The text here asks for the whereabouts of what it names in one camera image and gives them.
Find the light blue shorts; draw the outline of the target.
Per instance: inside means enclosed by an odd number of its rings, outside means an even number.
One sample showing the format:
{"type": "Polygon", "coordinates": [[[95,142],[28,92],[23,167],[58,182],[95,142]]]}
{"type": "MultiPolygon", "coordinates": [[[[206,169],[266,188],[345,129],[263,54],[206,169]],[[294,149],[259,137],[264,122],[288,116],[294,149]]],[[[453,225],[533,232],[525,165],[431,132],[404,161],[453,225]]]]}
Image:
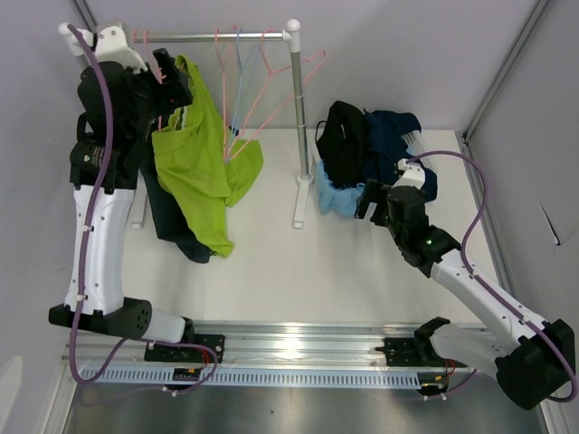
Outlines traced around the light blue shorts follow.
{"type": "Polygon", "coordinates": [[[318,208],[321,213],[333,211],[340,216],[353,218],[356,213],[358,199],[361,197],[365,184],[354,187],[336,188],[330,181],[322,161],[316,163],[315,186],[318,191],[318,208]]]}

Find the navy blue shorts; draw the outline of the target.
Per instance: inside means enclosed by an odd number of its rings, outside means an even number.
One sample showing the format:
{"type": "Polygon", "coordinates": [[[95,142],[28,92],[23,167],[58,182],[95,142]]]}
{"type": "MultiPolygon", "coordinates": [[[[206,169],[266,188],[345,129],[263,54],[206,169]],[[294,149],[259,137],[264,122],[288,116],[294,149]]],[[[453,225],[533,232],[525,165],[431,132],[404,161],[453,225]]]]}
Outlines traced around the navy blue shorts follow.
{"type": "Polygon", "coordinates": [[[397,163],[412,155],[404,135],[422,131],[413,113],[397,113],[389,110],[364,112],[365,156],[362,164],[364,181],[374,180],[393,185],[398,179],[397,163]]]}

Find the lime green shorts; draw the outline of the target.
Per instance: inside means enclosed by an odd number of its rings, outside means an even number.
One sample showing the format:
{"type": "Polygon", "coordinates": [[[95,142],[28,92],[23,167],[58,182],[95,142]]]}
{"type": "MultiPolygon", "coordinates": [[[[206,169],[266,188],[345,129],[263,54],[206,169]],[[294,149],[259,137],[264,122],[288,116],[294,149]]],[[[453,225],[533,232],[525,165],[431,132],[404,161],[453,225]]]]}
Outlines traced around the lime green shorts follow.
{"type": "Polygon", "coordinates": [[[229,257],[226,209],[249,192],[263,167],[257,140],[239,139],[228,160],[229,130],[197,65],[179,55],[176,67],[187,78],[193,102],[176,110],[168,125],[152,134],[157,178],[173,195],[195,237],[215,256],[229,257]]]}

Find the light blue wire hanger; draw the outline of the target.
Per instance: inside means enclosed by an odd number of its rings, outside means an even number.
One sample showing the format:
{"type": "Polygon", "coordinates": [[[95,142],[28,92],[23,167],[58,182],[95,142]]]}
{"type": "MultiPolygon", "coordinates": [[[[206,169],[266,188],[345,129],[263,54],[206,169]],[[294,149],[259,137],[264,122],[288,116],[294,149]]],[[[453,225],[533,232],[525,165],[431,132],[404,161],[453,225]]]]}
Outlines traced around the light blue wire hanger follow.
{"type": "Polygon", "coordinates": [[[245,105],[244,100],[249,94],[252,86],[253,76],[259,58],[259,45],[255,43],[249,50],[245,58],[241,53],[241,35],[242,29],[239,29],[235,39],[235,55],[237,70],[239,72],[239,79],[237,85],[237,94],[235,105],[233,109],[233,116],[230,122],[231,138],[228,140],[226,147],[225,159],[229,161],[233,157],[233,146],[235,141],[240,137],[242,131],[242,123],[244,119],[245,105]]]}

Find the black shorts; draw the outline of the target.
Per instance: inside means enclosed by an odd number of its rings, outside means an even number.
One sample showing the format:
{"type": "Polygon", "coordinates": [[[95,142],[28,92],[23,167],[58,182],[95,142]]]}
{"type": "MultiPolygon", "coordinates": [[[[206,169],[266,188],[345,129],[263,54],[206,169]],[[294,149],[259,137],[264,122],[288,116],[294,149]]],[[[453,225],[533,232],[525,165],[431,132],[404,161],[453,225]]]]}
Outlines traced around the black shorts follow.
{"type": "Polygon", "coordinates": [[[363,112],[341,100],[318,123],[323,132],[316,139],[319,156],[330,182],[338,189],[363,182],[365,119],[363,112]]]}

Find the dark teal shorts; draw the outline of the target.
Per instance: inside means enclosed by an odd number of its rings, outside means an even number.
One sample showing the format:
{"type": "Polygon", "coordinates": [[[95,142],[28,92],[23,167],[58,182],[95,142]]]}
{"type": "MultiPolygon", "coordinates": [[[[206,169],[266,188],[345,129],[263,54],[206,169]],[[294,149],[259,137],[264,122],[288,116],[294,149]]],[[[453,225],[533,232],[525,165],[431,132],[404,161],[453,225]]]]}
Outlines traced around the dark teal shorts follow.
{"type": "Polygon", "coordinates": [[[142,151],[139,166],[147,188],[148,200],[157,237],[173,243],[192,262],[206,264],[212,251],[203,245],[189,229],[175,197],[160,184],[155,164],[152,136],[142,151]]]}

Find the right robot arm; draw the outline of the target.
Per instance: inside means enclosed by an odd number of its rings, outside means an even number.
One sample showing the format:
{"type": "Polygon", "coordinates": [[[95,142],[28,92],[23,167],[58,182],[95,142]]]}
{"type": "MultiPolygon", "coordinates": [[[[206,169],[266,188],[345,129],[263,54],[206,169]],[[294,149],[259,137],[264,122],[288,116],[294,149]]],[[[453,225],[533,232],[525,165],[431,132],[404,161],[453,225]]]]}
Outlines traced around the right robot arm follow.
{"type": "Polygon", "coordinates": [[[449,290],[491,332],[484,337],[437,317],[419,328],[414,357],[423,364],[451,359],[497,381],[518,407],[532,410],[544,400],[571,402],[578,396],[574,330],[549,322],[485,279],[448,232],[429,222],[422,192],[411,185],[366,184],[356,218],[375,206],[371,221],[392,235],[404,260],[449,290]]]}

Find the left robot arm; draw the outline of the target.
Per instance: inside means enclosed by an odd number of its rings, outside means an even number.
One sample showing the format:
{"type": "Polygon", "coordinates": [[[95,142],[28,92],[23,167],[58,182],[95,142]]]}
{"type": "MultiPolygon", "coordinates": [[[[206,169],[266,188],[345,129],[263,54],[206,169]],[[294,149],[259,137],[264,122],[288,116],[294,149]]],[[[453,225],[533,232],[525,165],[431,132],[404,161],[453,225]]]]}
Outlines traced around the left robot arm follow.
{"type": "Polygon", "coordinates": [[[163,78],[145,68],[101,61],[81,74],[84,107],[71,151],[70,181],[76,206],[71,284],[64,302],[50,308],[54,326],[78,328],[131,340],[165,342],[178,362],[196,350],[191,319],[126,297],[122,258],[138,171],[154,121],[192,103],[185,75],[166,49],[153,52],[163,78]]]}

